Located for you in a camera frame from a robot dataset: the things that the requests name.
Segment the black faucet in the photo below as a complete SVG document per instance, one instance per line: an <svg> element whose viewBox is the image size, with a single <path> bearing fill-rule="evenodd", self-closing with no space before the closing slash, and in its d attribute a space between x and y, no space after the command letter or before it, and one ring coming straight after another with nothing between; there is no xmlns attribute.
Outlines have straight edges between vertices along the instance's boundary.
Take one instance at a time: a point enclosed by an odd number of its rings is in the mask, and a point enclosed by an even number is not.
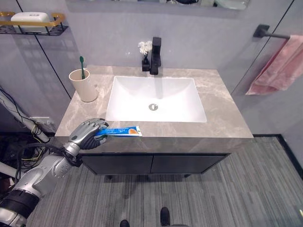
<svg viewBox="0 0 303 227"><path fill-rule="evenodd" d="M161 66L160 50L161 50L161 38L153 37L152 49L151 49L151 68L150 68L151 75L157 75L159 73L158 67Z"/></svg>

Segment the beige cup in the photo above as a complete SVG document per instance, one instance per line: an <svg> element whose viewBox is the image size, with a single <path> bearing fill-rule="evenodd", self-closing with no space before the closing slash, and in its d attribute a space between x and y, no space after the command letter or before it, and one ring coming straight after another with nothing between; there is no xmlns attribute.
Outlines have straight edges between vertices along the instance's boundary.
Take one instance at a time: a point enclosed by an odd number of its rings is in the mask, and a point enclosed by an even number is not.
<svg viewBox="0 0 303 227"><path fill-rule="evenodd" d="M78 92L80 99L83 102L92 102L97 98L98 95L90 80L89 71L84 69L85 79L82 79L81 75L81 69L75 70L69 74L69 78L72 85Z"/></svg>

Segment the bathroom sink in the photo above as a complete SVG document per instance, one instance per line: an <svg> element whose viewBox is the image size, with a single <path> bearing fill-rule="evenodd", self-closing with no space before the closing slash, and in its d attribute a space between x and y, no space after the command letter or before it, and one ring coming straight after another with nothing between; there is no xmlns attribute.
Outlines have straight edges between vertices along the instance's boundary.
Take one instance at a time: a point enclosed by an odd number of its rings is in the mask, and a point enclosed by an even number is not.
<svg viewBox="0 0 303 227"><path fill-rule="evenodd" d="M114 78L107 121L206 122L191 78Z"/></svg>

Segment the floor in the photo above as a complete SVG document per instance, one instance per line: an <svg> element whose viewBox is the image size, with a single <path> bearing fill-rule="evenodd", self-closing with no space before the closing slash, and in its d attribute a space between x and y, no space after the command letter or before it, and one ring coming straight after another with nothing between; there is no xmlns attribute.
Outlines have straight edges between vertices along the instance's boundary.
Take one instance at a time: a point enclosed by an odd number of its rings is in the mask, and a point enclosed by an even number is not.
<svg viewBox="0 0 303 227"><path fill-rule="evenodd" d="M276 138L256 138L203 175L93 175L74 168L45 196L28 227L302 227L303 181Z"/></svg>

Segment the mirror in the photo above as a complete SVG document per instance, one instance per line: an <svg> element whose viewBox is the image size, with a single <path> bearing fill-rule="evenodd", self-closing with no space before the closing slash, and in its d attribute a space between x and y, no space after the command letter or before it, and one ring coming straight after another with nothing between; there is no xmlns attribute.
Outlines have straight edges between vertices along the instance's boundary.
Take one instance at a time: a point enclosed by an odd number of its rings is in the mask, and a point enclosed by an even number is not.
<svg viewBox="0 0 303 227"><path fill-rule="evenodd" d="M107 1L154 2L161 4L190 5L190 6L199 6L199 7L210 6L210 7L221 7L227 9L243 10L247 7L250 0L107 0Z"/></svg>

